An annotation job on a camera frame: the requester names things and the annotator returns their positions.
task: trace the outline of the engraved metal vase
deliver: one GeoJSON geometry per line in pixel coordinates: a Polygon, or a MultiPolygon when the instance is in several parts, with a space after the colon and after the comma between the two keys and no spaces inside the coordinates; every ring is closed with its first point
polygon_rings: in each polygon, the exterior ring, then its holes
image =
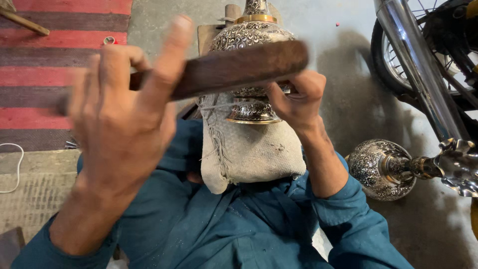
{"type": "Polygon", "coordinates": [[[349,173],[376,200],[393,201],[407,195],[416,179],[441,178],[465,197],[478,197],[478,150],[471,141],[450,138],[432,158],[412,158],[401,146],[382,139],[358,145],[345,160],[349,173]]]}
{"type": "MultiPolygon", "coordinates": [[[[228,51],[293,39],[294,35],[279,26],[277,19],[269,14],[267,0],[247,0],[242,17],[237,19],[233,26],[225,28],[214,38],[209,51],[228,51]]],[[[284,92],[290,90],[287,84],[279,86],[284,92]]],[[[234,95],[234,105],[226,120],[248,124],[269,124],[282,121],[272,110],[263,88],[239,88],[232,94],[234,95]]]]}

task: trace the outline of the white cable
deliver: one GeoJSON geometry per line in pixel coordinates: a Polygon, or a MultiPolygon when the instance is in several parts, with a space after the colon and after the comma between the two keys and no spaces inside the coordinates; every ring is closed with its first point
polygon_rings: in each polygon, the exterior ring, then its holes
{"type": "Polygon", "coordinates": [[[0,193],[9,193],[9,192],[12,192],[14,190],[16,190],[18,188],[18,185],[20,184],[20,164],[22,163],[22,160],[23,160],[23,155],[25,154],[23,152],[23,148],[17,144],[12,144],[12,143],[4,143],[4,144],[0,144],[0,146],[4,146],[4,145],[12,145],[12,146],[17,146],[20,148],[20,150],[22,151],[22,156],[20,157],[20,161],[18,161],[18,166],[17,166],[17,186],[15,186],[14,189],[12,189],[11,191],[0,191],[0,193]]]}

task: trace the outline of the wooden handle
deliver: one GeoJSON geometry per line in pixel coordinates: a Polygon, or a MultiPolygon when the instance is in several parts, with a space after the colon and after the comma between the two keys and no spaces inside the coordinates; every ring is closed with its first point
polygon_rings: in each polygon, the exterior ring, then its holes
{"type": "Polygon", "coordinates": [[[31,22],[27,19],[24,19],[24,18],[18,16],[17,14],[15,14],[13,12],[10,12],[8,10],[0,8],[0,15],[2,15],[3,17],[9,19],[10,21],[12,21],[16,24],[19,24],[19,25],[21,25],[25,28],[28,28],[28,29],[36,32],[39,35],[47,36],[47,35],[50,34],[50,31],[48,29],[43,28],[43,27],[39,26],[38,24],[33,23],[33,22],[31,22]]]}
{"type": "MultiPolygon", "coordinates": [[[[182,100],[288,80],[305,69],[308,59],[307,47],[296,40],[213,52],[187,61],[171,99],[182,100]]],[[[140,90],[148,74],[149,71],[131,74],[130,90],[140,90]]],[[[65,115],[67,103],[67,96],[59,99],[54,105],[55,112],[65,115]]]]}

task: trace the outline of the shirt sleeve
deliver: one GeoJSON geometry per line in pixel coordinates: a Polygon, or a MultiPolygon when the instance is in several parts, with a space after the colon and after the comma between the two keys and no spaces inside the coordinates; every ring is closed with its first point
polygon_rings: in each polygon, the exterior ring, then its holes
{"type": "Polygon", "coordinates": [[[118,241],[118,225],[113,226],[103,245],[97,251],[86,256],[72,256],[55,247],[50,240],[49,229],[55,217],[56,215],[48,220],[35,237],[21,250],[20,255],[13,261],[11,268],[106,268],[118,241]]]}
{"type": "Polygon", "coordinates": [[[387,221],[369,208],[362,185],[351,175],[342,190],[327,199],[313,197],[312,205],[333,246],[328,259],[334,268],[412,268],[390,243],[387,221]]]}

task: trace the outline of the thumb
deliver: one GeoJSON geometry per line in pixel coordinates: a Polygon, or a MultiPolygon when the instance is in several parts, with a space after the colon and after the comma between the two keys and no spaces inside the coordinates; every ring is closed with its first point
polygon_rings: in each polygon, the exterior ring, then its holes
{"type": "Polygon", "coordinates": [[[282,112],[287,107],[287,96],[285,96],[281,87],[279,87],[276,82],[268,83],[264,87],[264,90],[266,91],[267,97],[269,97],[272,108],[276,112],[282,112]]]}

